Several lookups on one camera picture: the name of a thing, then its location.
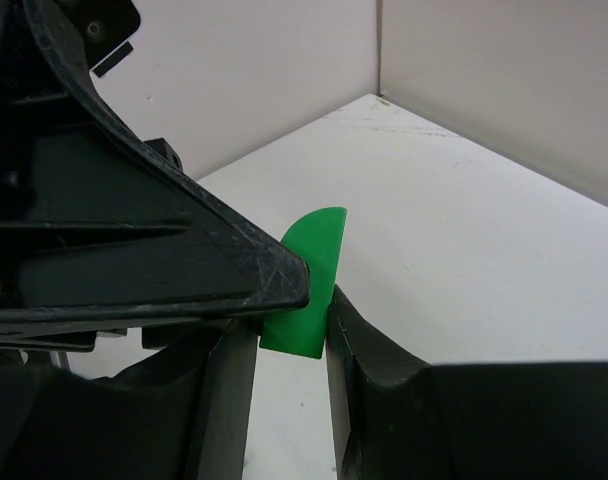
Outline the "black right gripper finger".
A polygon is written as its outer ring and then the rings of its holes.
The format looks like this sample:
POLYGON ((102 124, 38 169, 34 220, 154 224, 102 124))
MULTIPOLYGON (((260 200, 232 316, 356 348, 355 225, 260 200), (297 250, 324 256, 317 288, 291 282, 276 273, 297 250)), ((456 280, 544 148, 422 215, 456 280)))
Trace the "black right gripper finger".
POLYGON ((305 306, 306 263, 97 93, 115 3, 0 2, 0 348, 305 306))
POLYGON ((341 291, 326 359, 341 479, 608 479, 608 362, 432 365, 341 291))
POLYGON ((233 321, 111 378, 0 365, 0 479, 238 479, 256 352, 233 321))

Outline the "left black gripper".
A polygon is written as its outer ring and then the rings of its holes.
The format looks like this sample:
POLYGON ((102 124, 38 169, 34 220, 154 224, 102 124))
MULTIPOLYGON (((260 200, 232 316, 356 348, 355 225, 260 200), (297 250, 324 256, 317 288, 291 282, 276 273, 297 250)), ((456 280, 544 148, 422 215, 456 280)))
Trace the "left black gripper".
POLYGON ((130 0, 81 0, 71 2, 71 22, 82 36, 88 66, 101 78, 133 51, 129 40, 141 16, 130 0))

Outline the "dark green curved lego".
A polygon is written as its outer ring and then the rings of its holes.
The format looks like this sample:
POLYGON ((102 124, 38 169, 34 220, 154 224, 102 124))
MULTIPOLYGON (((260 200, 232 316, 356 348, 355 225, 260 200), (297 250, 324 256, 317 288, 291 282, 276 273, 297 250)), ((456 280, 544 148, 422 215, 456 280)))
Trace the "dark green curved lego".
POLYGON ((283 235, 281 243, 308 267, 309 300, 304 307, 267 316, 260 348, 316 360, 322 357, 346 218, 344 207, 318 209, 298 219, 283 235))

